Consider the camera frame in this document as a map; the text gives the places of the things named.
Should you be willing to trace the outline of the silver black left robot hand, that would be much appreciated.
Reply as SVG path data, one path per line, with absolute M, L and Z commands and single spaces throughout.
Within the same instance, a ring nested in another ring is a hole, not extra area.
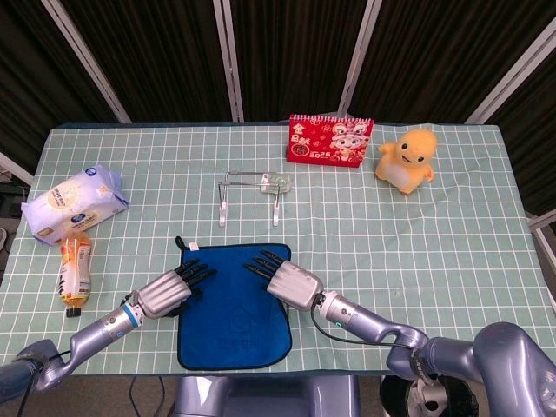
M 200 291 L 196 286 L 215 274 L 215 269 L 198 258 L 190 259 L 135 291 L 132 304 L 150 319 L 179 315 L 182 304 Z

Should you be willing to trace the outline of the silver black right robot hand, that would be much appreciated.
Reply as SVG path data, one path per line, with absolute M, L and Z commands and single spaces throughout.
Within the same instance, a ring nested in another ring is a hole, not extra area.
M 266 291 L 279 301 L 300 311 L 309 311 L 323 297 L 321 279 L 281 256 L 263 249 L 242 265 L 266 282 Z

